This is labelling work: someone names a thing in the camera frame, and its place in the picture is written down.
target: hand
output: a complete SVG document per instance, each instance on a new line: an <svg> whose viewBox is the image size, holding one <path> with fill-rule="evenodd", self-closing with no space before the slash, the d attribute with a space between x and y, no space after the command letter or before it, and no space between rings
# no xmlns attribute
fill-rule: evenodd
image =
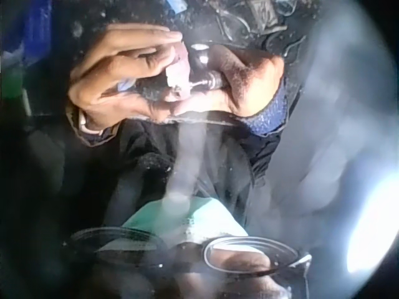
<svg viewBox="0 0 399 299"><path fill-rule="evenodd" d="M156 76L175 58L171 43L179 42L180 32L148 24L112 24L89 50L83 62L71 72L69 98L83 109L90 130L102 130L135 115L156 121L170 115L166 102L148 101L136 93L104 92L126 78Z"/></svg>
<svg viewBox="0 0 399 299"><path fill-rule="evenodd" d="M174 115L217 110L241 117L253 116L272 100L284 73L284 61L279 56L260 50L228 49L221 45L209 50L208 67L222 72L230 87L194 93L174 107Z"/></svg>

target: blue sleeve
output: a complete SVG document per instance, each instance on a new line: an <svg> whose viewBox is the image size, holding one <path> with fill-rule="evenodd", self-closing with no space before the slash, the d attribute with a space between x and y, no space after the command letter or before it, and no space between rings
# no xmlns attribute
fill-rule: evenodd
<svg viewBox="0 0 399 299"><path fill-rule="evenodd" d="M273 99L259 113L251 117L238 118L255 135L265 135L279 128L287 118L288 104L284 79Z"/></svg>

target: eyeglasses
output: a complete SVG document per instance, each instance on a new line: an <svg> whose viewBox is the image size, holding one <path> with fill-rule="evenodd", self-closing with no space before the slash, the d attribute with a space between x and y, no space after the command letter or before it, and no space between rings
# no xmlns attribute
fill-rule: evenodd
<svg viewBox="0 0 399 299"><path fill-rule="evenodd" d="M306 274L311 255L267 238L227 236L213 239L202 245L202 263L175 262L159 237L123 227L79 231L64 243L64 247L74 262L103 265L131 273L140 272L156 280L178 273L204 273L215 278L223 277L225 282L272 275L279 277L289 287L297 285L296 281L302 279L302 295L298 298L308 296ZM228 257L232 252L245 252L249 258L236 263L221 263L216 258L220 255ZM258 267L248 268L248 263L256 263Z"/></svg>

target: person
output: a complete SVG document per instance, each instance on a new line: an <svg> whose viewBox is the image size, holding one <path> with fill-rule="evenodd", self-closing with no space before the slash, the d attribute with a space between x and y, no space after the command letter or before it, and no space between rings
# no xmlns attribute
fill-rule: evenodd
<svg viewBox="0 0 399 299"><path fill-rule="evenodd" d="M117 153L105 162L113 169L110 191L99 192L98 182L93 183L96 192L85 190L90 205L96 202L102 208L91 207L82 215L86 220L81 228L123 226L151 232L165 242L174 262L201 263L203 244L227 235L248 236L246 210L251 200L261 200L256 191L264 185L287 120L284 61L263 51L215 45L208 67L225 75L228 88L193 93L185 100L170 93L158 101L138 93L107 93L126 78L162 73L175 58L173 44L182 38L162 26L109 25L71 71L67 117L85 145ZM162 123L187 112L204 119L211 112L227 113L239 125ZM108 198L106 204L100 196ZM266 255L248 246L215 252L214 262L225 269L270 267ZM253 296L247 298L290 298L269 276L215 283L188 272L177 274L175 281L183 298L216 298L221 292L243 290ZM88 294L85 290L82 298L93 296Z"/></svg>

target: watch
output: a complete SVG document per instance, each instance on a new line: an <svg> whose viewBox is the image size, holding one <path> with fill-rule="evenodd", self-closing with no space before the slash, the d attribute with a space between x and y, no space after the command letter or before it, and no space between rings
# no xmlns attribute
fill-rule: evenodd
<svg viewBox="0 0 399 299"><path fill-rule="evenodd" d="M87 117L85 112L82 109L79 109L79 130L82 131L83 133L86 134L91 134L91 135L102 135L104 130L100 131L95 131L95 130L90 130L86 127L87 125Z"/></svg>

